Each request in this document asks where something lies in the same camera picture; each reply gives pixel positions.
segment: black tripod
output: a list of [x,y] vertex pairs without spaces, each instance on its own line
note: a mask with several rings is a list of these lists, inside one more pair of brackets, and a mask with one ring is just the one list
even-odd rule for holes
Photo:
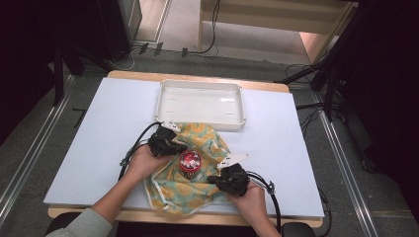
[[317,73],[313,80],[310,83],[310,87],[313,91],[319,91],[324,84],[327,82],[327,91],[325,97],[325,103],[323,111],[326,113],[330,121],[332,121],[332,101],[333,101],[333,92],[338,82],[338,61],[344,61],[344,57],[349,57],[350,53],[345,55],[344,51],[348,51],[351,47],[351,38],[354,34],[357,33],[357,28],[362,19],[366,16],[368,12],[368,4],[364,1],[360,1],[358,10],[354,15],[352,21],[348,24],[347,28],[344,30],[342,35],[338,38],[333,48],[326,54],[325,58],[314,65],[309,66],[308,68],[301,70],[297,74],[288,77],[281,81],[274,81],[274,83],[290,84],[301,77],[304,77],[314,71]]

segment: floral cloth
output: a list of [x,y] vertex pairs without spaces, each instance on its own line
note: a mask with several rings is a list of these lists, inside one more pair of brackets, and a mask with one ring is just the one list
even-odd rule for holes
[[179,155],[144,180],[153,208],[173,214],[190,214],[214,202],[226,201],[225,193],[208,184],[207,177],[218,175],[216,165],[229,153],[218,133],[203,123],[179,123],[176,140],[201,155],[201,172],[192,180],[179,170]]

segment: black cable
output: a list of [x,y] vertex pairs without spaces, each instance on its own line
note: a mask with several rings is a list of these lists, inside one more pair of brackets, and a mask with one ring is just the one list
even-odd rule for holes
[[322,106],[324,106],[324,103],[315,103],[315,104],[310,104],[310,105],[296,106],[295,108],[297,110],[302,110],[302,109],[307,109],[307,108],[312,108],[312,107],[322,107]]
[[139,136],[139,138],[136,140],[136,142],[133,144],[132,148],[126,153],[126,158],[124,158],[120,165],[122,166],[121,168],[121,172],[120,172],[120,176],[118,177],[118,180],[120,180],[123,175],[126,173],[126,167],[129,165],[129,161],[130,161],[130,157],[132,156],[132,154],[135,152],[136,149],[138,149],[139,147],[141,147],[142,145],[139,145],[142,136],[144,136],[144,134],[149,131],[154,125],[160,125],[161,122],[156,121],[152,124],[150,124],[143,132],[142,134]]
[[324,191],[321,190],[320,188],[317,188],[317,189],[318,189],[318,192],[320,194],[321,201],[326,205],[325,212],[327,212],[328,215],[329,215],[329,224],[327,226],[326,232],[324,234],[322,234],[322,235],[319,236],[319,237],[325,237],[325,236],[327,236],[329,234],[330,229],[332,228],[332,220],[333,220],[333,218],[332,218],[332,210],[330,209],[329,200],[327,199],[327,196],[324,193]]
[[311,115],[309,115],[306,119],[308,119],[308,121],[306,122],[306,124],[301,128],[301,130],[302,130],[302,136],[303,137],[305,137],[305,134],[307,133],[307,129],[308,129],[308,126],[310,125],[310,123],[312,122],[312,121],[314,121],[314,120],[316,120],[316,119],[318,119],[318,117],[319,117],[319,115],[320,115],[320,113],[321,113],[321,108],[319,107],[319,108],[317,108]]
[[247,176],[251,179],[256,179],[257,181],[261,182],[264,188],[267,190],[268,194],[271,196],[272,202],[274,203],[275,212],[277,213],[277,230],[281,232],[281,211],[280,206],[278,204],[277,197],[275,196],[275,187],[274,184],[271,182],[270,185],[266,183],[266,181],[258,174],[254,172],[246,172]]
[[213,8],[213,12],[212,12],[212,42],[209,48],[207,48],[204,51],[190,51],[188,53],[203,54],[212,49],[213,45],[215,44],[215,24],[216,24],[216,20],[218,19],[218,13],[219,13],[219,0],[216,1],[215,6]]

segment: soda can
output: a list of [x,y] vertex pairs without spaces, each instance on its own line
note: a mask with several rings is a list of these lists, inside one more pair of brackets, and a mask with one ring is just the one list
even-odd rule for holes
[[179,167],[187,179],[194,179],[201,170],[201,156],[194,150],[186,150],[179,156]]

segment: metal rail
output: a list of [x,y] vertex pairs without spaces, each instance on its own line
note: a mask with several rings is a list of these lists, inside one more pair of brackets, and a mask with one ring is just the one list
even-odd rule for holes
[[22,190],[22,187],[25,184],[25,181],[31,174],[31,171],[34,169],[34,166],[37,163],[37,160],[49,138],[50,133],[54,129],[63,109],[65,108],[65,105],[68,102],[68,98],[71,94],[73,86],[74,77],[70,75],[65,83],[64,97],[49,112],[48,117],[43,123],[42,128],[38,132],[34,142],[26,153],[15,175],[13,176],[3,195],[0,197],[0,228],[3,226],[7,215],[12,209],[13,204],[15,203],[20,191]]

